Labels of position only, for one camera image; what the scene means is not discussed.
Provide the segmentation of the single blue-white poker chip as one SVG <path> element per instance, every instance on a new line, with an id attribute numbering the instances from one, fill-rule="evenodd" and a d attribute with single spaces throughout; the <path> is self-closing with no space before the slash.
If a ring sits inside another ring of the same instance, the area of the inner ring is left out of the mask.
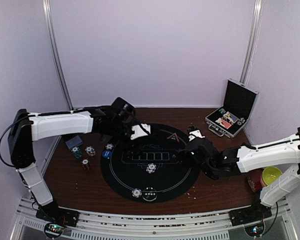
<path id="1" fill-rule="evenodd" d="M 112 143 L 108 143 L 108 144 L 105 145 L 105 148 L 107 150 L 112 150 L 114 148 L 114 145 Z"/>

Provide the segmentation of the blue round blind button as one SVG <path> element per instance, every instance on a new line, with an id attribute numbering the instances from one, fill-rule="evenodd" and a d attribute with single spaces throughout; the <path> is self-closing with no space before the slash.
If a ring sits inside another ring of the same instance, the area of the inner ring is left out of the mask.
<path id="1" fill-rule="evenodd" d="M 103 158 L 109 159 L 112 156 L 112 151 L 104 150 L 101 155 Z"/>

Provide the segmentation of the red triangular button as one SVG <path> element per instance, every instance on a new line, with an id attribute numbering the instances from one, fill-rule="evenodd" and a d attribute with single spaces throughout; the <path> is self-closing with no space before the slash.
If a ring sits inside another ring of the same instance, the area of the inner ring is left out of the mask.
<path id="1" fill-rule="evenodd" d="M 170 136 L 168 136 L 168 137 L 167 137 L 167 140 L 173 141 L 173 142 L 177 142 L 177 143 L 180 142 L 177 133 L 173 133 L 173 134 L 171 134 Z"/>

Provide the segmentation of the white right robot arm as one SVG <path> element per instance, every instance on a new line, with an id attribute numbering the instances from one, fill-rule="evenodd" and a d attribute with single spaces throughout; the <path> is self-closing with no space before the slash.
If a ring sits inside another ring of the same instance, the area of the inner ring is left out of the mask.
<path id="1" fill-rule="evenodd" d="M 189 142 L 179 152 L 182 162 L 198 167 L 207 177 L 218 180 L 237 176 L 255 169 L 290 164 L 290 167 L 273 183 L 263 187 L 259 199 L 246 210 L 249 220 L 258 220 L 266 207 L 300 186 L 300 127 L 289 137 L 259 144 L 241 145 L 218 151 L 199 130 L 189 132 Z"/>

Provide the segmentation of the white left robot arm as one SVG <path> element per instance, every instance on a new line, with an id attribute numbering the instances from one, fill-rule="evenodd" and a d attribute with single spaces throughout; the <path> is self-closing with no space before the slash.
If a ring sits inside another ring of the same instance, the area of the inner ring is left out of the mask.
<path id="1" fill-rule="evenodd" d="M 13 123 L 3 132 L 8 134 L 10 163 L 25 181 L 30 193 L 51 222 L 62 218 L 62 211 L 50 192 L 36 165 L 33 142 L 41 139 L 71 135 L 99 133 L 132 141 L 150 134 L 149 125 L 142 125 L 135 116 L 135 108 L 121 97 L 111 105 L 91 106 L 71 111 L 30 113 L 20 109 Z"/>

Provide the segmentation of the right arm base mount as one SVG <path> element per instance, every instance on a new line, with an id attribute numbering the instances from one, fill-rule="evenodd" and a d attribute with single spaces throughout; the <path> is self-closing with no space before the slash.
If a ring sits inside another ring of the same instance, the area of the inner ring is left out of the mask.
<path id="1" fill-rule="evenodd" d="M 271 208 L 257 208 L 252 207 L 240 208 L 231 210 L 229 213 L 229 219 L 232 226 L 245 225 L 253 222 L 260 222 L 265 218 L 272 216 Z"/>

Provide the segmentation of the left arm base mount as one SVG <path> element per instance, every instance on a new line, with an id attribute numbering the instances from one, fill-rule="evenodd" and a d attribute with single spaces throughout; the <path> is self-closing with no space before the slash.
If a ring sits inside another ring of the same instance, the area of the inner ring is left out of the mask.
<path id="1" fill-rule="evenodd" d="M 37 210 L 35 217 L 51 223 L 56 223 L 60 226 L 76 227 L 80 213 L 75 210 L 59 208 L 57 211 L 43 212 Z"/>

